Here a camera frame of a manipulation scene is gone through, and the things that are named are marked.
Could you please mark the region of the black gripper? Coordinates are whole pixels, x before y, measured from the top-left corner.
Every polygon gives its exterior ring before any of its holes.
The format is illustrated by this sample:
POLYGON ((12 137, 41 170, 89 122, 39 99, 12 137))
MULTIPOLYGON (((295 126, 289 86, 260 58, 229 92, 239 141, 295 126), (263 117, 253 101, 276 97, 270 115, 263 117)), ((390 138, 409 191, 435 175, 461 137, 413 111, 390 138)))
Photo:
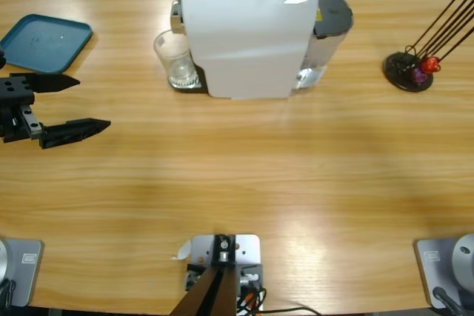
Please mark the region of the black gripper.
POLYGON ((107 129, 110 121, 85 118, 64 124, 45 126, 39 123, 31 106, 35 93, 56 93, 80 81, 65 74, 25 73, 1 79, 1 138, 4 143, 39 139, 42 149, 83 141, 107 129))

